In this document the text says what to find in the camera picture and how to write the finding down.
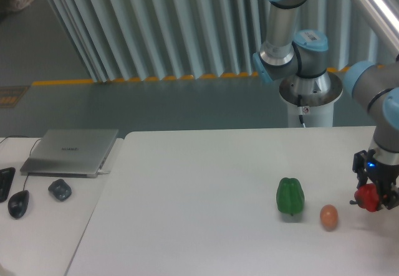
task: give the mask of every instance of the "laptop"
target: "laptop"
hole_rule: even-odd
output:
[[[117,135],[118,130],[49,130],[21,174],[95,178]]]

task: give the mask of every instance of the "green bell pepper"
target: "green bell pepper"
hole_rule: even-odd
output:
[[[296,178],[280,180],[276,194],[277,208],[284,214],[299,214],[304,210],[305,195]]]

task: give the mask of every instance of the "gray floor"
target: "gray floor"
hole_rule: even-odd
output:
[[[46,0],[0,22],[0,86],[88,78]],[[49,128],[118,128],[124,137],[131,131],[287,126],[278,83],[258,78],[34,86],[15,108],[0,109],[0,119],[0,136],[42,136]],[[373,121],[344,93],[334,125]]]

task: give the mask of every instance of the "computer mouse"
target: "computer mouse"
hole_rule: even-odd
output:
[[[8,212],[14,219],[21,218],[27,209],[27,204],[29,202],[29,191],[21,191],[15,193],[8,200]]]
[[[49,186],[49,192],[59,201],[64,201],[72,194],[72,189],[63,179],[57,179]]]

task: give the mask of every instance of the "egg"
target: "egg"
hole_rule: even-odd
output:
[[[320,220],[325,230],[333,231],[338,224],[338,211],[335,206],[328,204],[320,211]]]

